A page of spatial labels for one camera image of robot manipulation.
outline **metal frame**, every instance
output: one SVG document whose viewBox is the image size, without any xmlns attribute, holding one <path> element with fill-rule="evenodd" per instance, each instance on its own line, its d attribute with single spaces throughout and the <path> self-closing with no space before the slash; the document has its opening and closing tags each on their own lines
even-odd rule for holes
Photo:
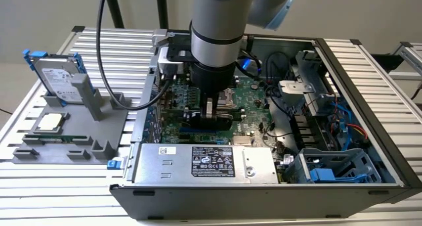
<svg viewBox="0 0 422 226">
<path fill-rule="evenodd" d="M 417 79 L 420 80 L 422 75 L 422 43 L 401 42 L 401 45 L 393 54 L 401 55 L 406 62 L 413 66 L 420 74 Z M 420 89 L 422 89 L 422 81 L 420 82 L 417 90 Z"/>
<path fill-rule="evenodd" d="M 273 37 L 273 39 L 283 39 L 286 41 L 294 41 L 295 38 L 290 37 Z M 381 184 L 286 184 L 286 185 L 267 185 L 267 184 L 149 184 L 149 183 L 139 183 L 139 182 L 127 182 L 126 185 L 114 184 L 110 187 L 110 191 L 115 198 L 118 199 L 123 208 L 129 211 L 130 215 L 141 220 L 141 219 L 161 219 L 162 217 L 166 218 L 175 218 L 182 215 L 183 218 L 190 219 L 201 219 L 202 217 L 213 217 L 218 218 L 218 214 L 221 211 L 218 209 L 214 210 L 214 215 L 205 214 L 197 207 L 193 207 L 190 203 L 185 206 L 183 210 L 179 210 L 175 204 L 181 203 L 181 196 L 183 195 L 183 201 L 190 202 L 193 199 L 198 199 L 199 195 L 206 195 L 207 197 L 202 196 L 205 201 L 209 202 L 213 206 L 218 206 L 213 204 L 213 199 L 218 199 L 223 205 L 229 204 L 231 206 L 233 202 L 238 202 L 239 199 L 249 198 L 250 207 L 249 209 L 234 209 L 231 214 L 225 214 L 223 217 L 233 218 L 233 217 L 245 217 L 247 218 L 246 212 L 253 210 L 259 212 L 261 214 L 254 214 L 254 216 L 259 217 L 274 217 L 274 215 L 279 216 L 291 216 L 297 217 L 298 214 L 303 216 L 303 211 L 306 211 L 307 217 L 323 217 L 323 213 L 327 211 L 313 211 L 306 207 L 302 207 L 301 212 L 291 210 L 293 206 L 290 205 L 289 210 L 285 209 L 285 206 L 278 206 L 277 209 L 271 207 L 275 204 L 275 201 L 267 199 L 262 196 L 263 190 L 271 191 L 274 196 L 277 195 L 295 195 L 297 197 L 290 199 L 287 196 L 285 200 L 289 202 L 295 201 L 298 205 L 306 205 L 307 201 L 313 200 L 313 195 L 306 195 L 305 189 L 317 190 L 317 194 L 323 194 L 327 196 L 327 201 L 330 200 L 330 194 L 336 190 L 338 195 L 344 197 L 344 200 L 350 202 L 348 209 L 338 207 L 330 209 L 329 212 L 333 212 L 333 215 L 326 215 L 326 217 L 345 217 L 350 215 L 350 212 L 357 210 L 357 208 L 362 207 L 362 205 L 357 204 L 354 201 L 354 197 L 357 197 L 361 193 L 369 193 L 370 195 L 376 194 L 385 194 L 388 192 L 392 193 L 386 198 L 382 199 L 384 202 L 396 203 L 400 200 L 404 200 L 409 196 L 414 195 L 416 193 L 421 192 L 422 190 L 422 182 L 409 165 L 404 155 L 400 152 L 369 104 L 366 103 L 361 92 L 358 91 L 349 74 L 346 73 L 342 64 L 340 63 L 338 58 L 336 57 L 330 46 L 327 45 L 323 39 L 303 39 L 306 42 L 314 44 L 315 50 L 319 53 L 319 56 L 327 66 L 329 72 L 336 79 L 338 86 L 341 87 L 342 94 L 345 95 L 352 109 L 356 113 L 356 116 L 369 133 L 369 138 L 372 143 L 378 151 L 380 157 L 392 173 L 397 184 L 392 183 L 381 183 Z M 356 191 L 358 195 L 349 198 L 348 195 L 350 189 Z M 225 198 L 219 198 L 219 195 L 215 194 L 221 192 L 225 195 Z M 261 197 L 266 198 L 267 205 L 261 204 Z M 365 204 L 372 205 L 376 204 L 377 200 L 370 203 L 368 201 L 369 198 L 362 198 L 360 203 L 366 201 Z"/>
</svg>

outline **motherboard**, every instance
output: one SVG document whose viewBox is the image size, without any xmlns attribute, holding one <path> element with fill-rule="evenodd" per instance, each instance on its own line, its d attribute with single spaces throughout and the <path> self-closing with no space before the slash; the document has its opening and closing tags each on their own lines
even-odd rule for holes
<svg viewBox="0 0 422 226">
<path fill-rule="evenodd" d="M 226 131 L 198 130 L 183 121 L 185 110 L 199 109 L 201 91 L 185 76 L 173 84 L 162 101 L 162 143 L 207 143 L 274 146 L 265 135 L 273 122 L 265 88 L 247 77 L 235 77 L 234 85 L 219 93 L 218 111 L 238 116 Z"/>
</svg>

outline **wire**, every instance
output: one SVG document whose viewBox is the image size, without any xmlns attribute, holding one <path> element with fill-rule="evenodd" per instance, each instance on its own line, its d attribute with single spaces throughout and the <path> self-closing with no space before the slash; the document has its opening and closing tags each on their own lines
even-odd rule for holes
<svg viewBox="0 0 422 226">
<path fill-rule="evenodd" d="M 365 136 L 365 134 L 362 133 L 362 131 L 360 131 L 360 129 L 357 127 L 353 127 L 353 129 L 361 134 Z"/>
<path fill-rule="evenodd" d="M 362 128 L 361 126 L 357 126 L 357 125 L 354 125 L 354 124 L 346 124 L 346 125 L 350 126 L 350 127 L 356 127 L 357 129 L 360 129 L 360 131 L 362 131 L 364 134 L 365 134 L 365 139 L 369 138 L 369 134 L 368 134 L 368 132 L 364 130 L 364 128 Z"/>
<path fill-rule="evenodd" d="M 14 115 L 12 112 L 10 112 L 10 111 L 7 111 L 7 110 L 3 110 L 2 108 L 0 108 L 0 111 L 3 111 L 4 113 L 7 113 L 7 114 L 10 114 L 10 115 Z"/>
<path fill-rule="evenodd" d="M 293 132 L 289 132 L 289 133 L 286 133 L 283 135 L 279 135 L 279 136 L 270 135 L 270 133 L 267 132 L 266 135 L 270 136 L 270 137 L 278 138 L 278 137 L 283 137 L 283 136 L 287 136 L 287 135 L 293 135 Z"/>
<path fill-rule="evenodd" d="M 159 101 L 159 99 L 162 98 L 162 96 L 165 95 L 165 93 L 170 87 L 171 81 L 170 80 L 166 81 L 165 86 L 163 86 L 161 92 L 158 93 L 158 95 L 153 98 L 153 100 L 150 100 L 150 102 L 147 102 L 146 104 L 143 104 L 141 106 L 135 106 L 135 107 L 126 106 L 118 100 L 118 98 L 111 90 L 107 78 L 106 78 L 103 61 L 102 61 L 100 37 L 102 37 L 102 21 L 103 21 L 104 3 L 106 3 L 106 0 L 100 0 L 99 17 L 98 17 L 98 30 L 96 30 L 96 52 L 98 52 L 98 62 L 99 62 L 100 75 L 102 75 L 106 89 L 110 93 L 110 97 L 111 97 L 112 101 L 118 104 L 118 106 L 126 110 L 130 110 L 130 111 L 139 111 L 139 110 L 149 108 Z"/>
<path fill-rule="evenodd" d="M 322 98 L 322 95 L 319 95 L 310 103 L 306 103 L 306 105 L 303 107 L 303 111 L 306 111 L 306 109 L 310 108 L 310 105 L 313 104 L 313 102 L 317 101 L 319 98 Z"/>
<path fill-rule="evenodd" d="M 416 97 L 417 97 L 418 94 L 420 94 L 420 91 L 421 91 L 421 89 L 417 89 L 417 91 L 416 91 L 414 95 L 412 96 L 410 100 L 416 99 Z"/>
<path fill-rule="evenodd" d="M 334 107 L 334 113 L 337 113 L 337 106 L 338 106 L 338 99 L 337 99 L 337 95 L 336 95 L 336 107 Z"/>
<path fill-rule="evenodd" d="M 270 126 L 271 126 L 273 124 L 274 124 L 274 122 L 271 122 L 271 124 L 267 125 L 267 127 L 266 127 L 266 129 L 265 129 L 265 132 L 263 132 L 265 135 L 267 135 L 267 136 L 270 136 L 270 137 L 274 137 L 274 138 L 283 137 L 283 136 L 287 136 L 287 135 L 293 135 L 293 132 L 289 132 L 289 133 L 282 134 L 282 135 L 279 135 L 279 136 L 271 135 L 271 134 L 269 133 L 269 128 L 270 128 Z"/>
<path fill-rule="evenodd" d="M 290 116 L 289 112 L 277 104 L 277 102 L 275 102 L 274 97 L 273 97 L 271 94 L 270 94 L 270 98 L 271 98 L 271 101 L 273 101 L 274 105 L 277 106 L 277 108 L 286 114 L 286 116 L 289 117 L 289 119 L 291 119 L 291 116 Z"/>
<path fill-rule="evenodd" d="M 287 54 L 285 53 L 285 52 L 282 52 L 282 51 L 275 51 L 275 52 L 273 52 L 269 56 L 267 56 L 267 58 L 265 59 L 265 78 L 266 78 L 266 82 L 269 83 L 269 70 L 270 70 L 270 77 L 271 77 L 271 81 L 273 81 L 273 64 L 275 64 L 274 63 L 274 61 L 273 62 L 270 62 L 270 59 L 273 58 L 273 56 L 275 55 L 275 54 L 282 54 L 285 57 L 286 57 L 286 59 L 287 59 L 287 63 L 290 63 L 289 62 L 289 56 L 287 56 Z"/>
</svg>

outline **white wall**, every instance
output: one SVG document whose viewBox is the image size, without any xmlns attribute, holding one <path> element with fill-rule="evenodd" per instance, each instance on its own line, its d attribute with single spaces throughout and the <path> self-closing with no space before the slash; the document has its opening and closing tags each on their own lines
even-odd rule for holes
<svg viewBox="0 0 422 226">
<path fill-rule="evenodd" d="M 0 0 L 0 62 L 23 63 L 22 51 L 56 52 L 75 25 L 96 26 L 100 0 Z M 127 28 L 159 26 L 157 0 L 119 0 Z M 112 28 L 108 6 L 103 27 Z"/>
</svg>

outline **black cable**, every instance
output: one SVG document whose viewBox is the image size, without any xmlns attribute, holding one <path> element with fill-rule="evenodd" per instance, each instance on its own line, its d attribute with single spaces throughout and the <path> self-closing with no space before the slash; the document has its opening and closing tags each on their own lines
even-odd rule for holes
<svg viewBox="0 0 422 226">
<path fill-rule="evenodd" d="M 337 140 L 331 134 L 331 131 L 330 131 L 330 125 L 331 125 L 331 122 L 327 122 L 326 126 L 325 126 L 325 132 L 327 133 L 327 136 L 329 136 L 329 139 L 330 139 L 330 142 L 334 144 L 334 147 L 336 147 L 336 150 L 338 151 L 340 148 L 338 148 L 338 144 L 337 144 Z"/>
<path fill-rule="evenodd" d="M 421 91 L 421 89 L 417 89 L 417 91 L 416 91 L 414 95 L 412 96 L 410 100 L 416 99 L 416 97 L 417 97 L 418 94 L 420 94 L 420 91 Z"/>
<path fill-rule="evenodd" d="M 14 115 L 12 112 L 10 112 L 10 111 L 7 111 L 7 110 L 3 110 L 2 108 L 0 108 L 0 111 L 3 111 L 4 113 L 7 113 L 7 114 L 10 114 L 10 115 Z"/>
<path fill-rule="evenodd" d="M 277 108 L 286 114 L 289 119 L 291 119 L 291 116 L 290 116 L 289 112 L 277 104 L 273 95 L 270 95 L 270 98 L 271 98 L 271 101 L 273 101 L 274 105 L 277 106 Z"/>
<path fill-rule="evenodd" d="M 286 133 L 286 134 L 279 135 L 279 136 L 270 135 L 270 133 L 267 132 L 266 135 L 270 136 L 270 137 L 278 138 L 278 137 L 283 137 L 283 136 L 287 136 L 287 135 L 293 135 L 293 132 Z"/>
<path fill-rule="evenodd" d="M 273 58 L 273 56 L 275 55 L 275 54 L 282 54 L 285 57 L 286 57 L 286 59 L 289 60 L 289 56 L 287 56 L 287 54 L 285 53 L 285 52 L 282 52 L 282 51 L 275 51 L 275 52 L 273 52 L 269 56 L 267 56 L 267 58 L 265 59 L 265 61 L 263 61 L 263 63 L 265 63 L 265 77 L 266 77 L 266 81 L 269 82 L 269 70 L 270 70 L 270 77 L 271 77 L 271 82 L 273 82 L 273 67 L 270 66 L 270 64 L 273 65 L 274 64 L 274 62 L 271 62 L 270 63 L 270 59 Z"/>
<path fill-rule="evenodd" d="M 104 3 L 106 3 L 106 0 L 100 0 L 99 17 L 98 17 L 98 30 L 96 30 L 96 52 L 98 52 L 98 62 L 99 62 L 100 75 L 102 75 L 102 79 L 103 79 L 103 82 L 104 82 L 106 89 L 107 89 L 107 91 L 110 93 L 110 97 L 114 100 L 114 102 L 118 104 L 118 106 L 120 108 L 126 109 L 126 110 L 130 110 L 130 111 L 139 111 L 139 110 L 143 110 L 143 109 L 149 108 L 151 105 L 154 105 L 154 103 L 157 103 L 159 101 L 159 99 L 162 98 L 162 96 L 165 95 L 165 93 L 166 93 L 166 91 L 167 91 L 167 89 L 170 87 L 171 80 L 166 81 L 161 92 L 153 98 L 153 100 L 150 102 L 147 102 L 146 104 L 143 104 L 141 106 L 130 107 L 130 106 L 126 106 L 125 104 L 122 104 L 120 101 L 118 100 L 118 98 L 116 98 L 116 96 L 115 96 L 115 94 L 114 94 L 114 92 L 111 90 L 107 78 L 106 78 L 103 61 L 102 61 L 100 37 L 102 37 L 102 21 L 103 21 Z"/>
<path fill-rule="evenodd" d="M 255 81 L 263 82 L 262 78 L 258 77 L 254 74 L 250 74 L 245 69 L 242 69 L 241 64 L 238 62 L 235 62 L 235 66 L 239 69 L 239 71 L 242 72 L 242 74 L 245 74 L 247 77 L 250 77 L 251 79 L 254 79 Z"/>
<path fill-rule="evenodd" d="M 273 124 L 274 124 L 274 122 L 266 127 L 265 132 L 263 132 L 263 135 L 267 135 L 267 136 L 274 137 L 274 138 L 283 137 L 283 136 L 287 136 L 287 135 L 293 135 L 293 132 L 289 132 L 289 133 L 282 134 L 282 135 L 279 135 L 279 136 L 271 135 L 271 134 L 269 133 L 269 128 L 270 128 L 270 126 L 271 126 Z"/>
</svg>

